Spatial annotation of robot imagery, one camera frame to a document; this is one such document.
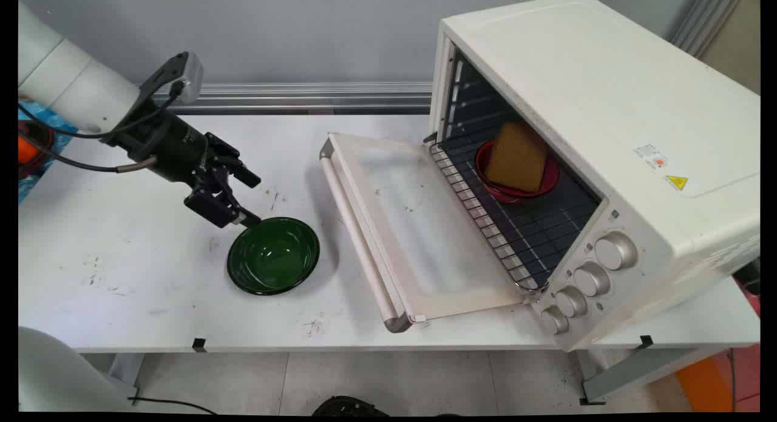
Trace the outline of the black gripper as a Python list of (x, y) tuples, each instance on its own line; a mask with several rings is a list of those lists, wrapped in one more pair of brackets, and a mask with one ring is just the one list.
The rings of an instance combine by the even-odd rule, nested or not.
[(262, 219), (236, 203), (230, 192), (214, 195), (203, 189), (219, 188), (211, 176), (212, 169), (223, 182), (228, 182), (231, 175), (250, 188), (261, 184), (261, 178), (239, 161), (239, 152), (214, 134), (197, 131), (169, 110), (160, 113), (157, 110), (152, 100), (136, 104), (121, 124), (131, 124), (144, 117), (150, 120), (109, 137), (108, 145), (126, 151), (135, 162), (155, 157), (150, 171), (168, 182), (184, 183), (193, 189), (184, 199), (184, 206), (212, 225), (250, 228), (261, 223)]

